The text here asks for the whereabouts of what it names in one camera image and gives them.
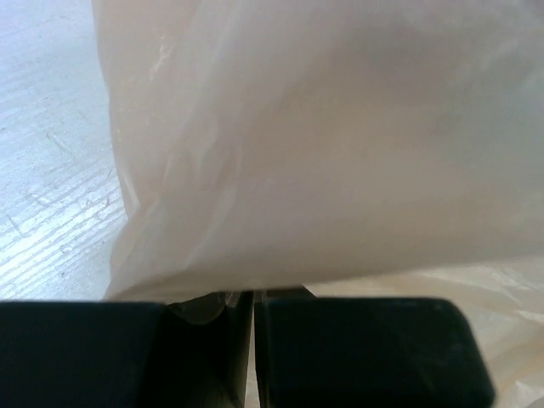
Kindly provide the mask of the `translucent printed plastic bag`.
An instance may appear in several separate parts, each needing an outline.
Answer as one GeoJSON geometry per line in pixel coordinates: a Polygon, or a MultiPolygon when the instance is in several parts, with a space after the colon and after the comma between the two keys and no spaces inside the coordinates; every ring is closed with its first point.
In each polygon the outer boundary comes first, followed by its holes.
{"type": "Polygon", "coordinates": [[[435,295],[543,404],[540,1],[95,1],[112,300],[435,295]]]}

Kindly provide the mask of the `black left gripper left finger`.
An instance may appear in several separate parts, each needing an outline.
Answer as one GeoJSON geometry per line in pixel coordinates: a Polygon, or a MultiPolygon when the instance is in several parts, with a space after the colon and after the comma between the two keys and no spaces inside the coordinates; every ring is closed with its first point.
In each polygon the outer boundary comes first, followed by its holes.
{"type": "Polygon", "coordinates": [[[253,297],[4,302],[4,407],[241,407],[253,297]]]}

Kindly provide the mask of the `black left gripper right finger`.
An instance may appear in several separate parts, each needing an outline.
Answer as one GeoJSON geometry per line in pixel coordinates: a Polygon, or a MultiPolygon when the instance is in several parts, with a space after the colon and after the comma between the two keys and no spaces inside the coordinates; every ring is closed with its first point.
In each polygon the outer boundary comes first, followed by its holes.
{"type": "Polygon", "coordinates": [[[266,292],[254,306],[264,407],[490,407],[470,325],[436,297],[266,292]]]}

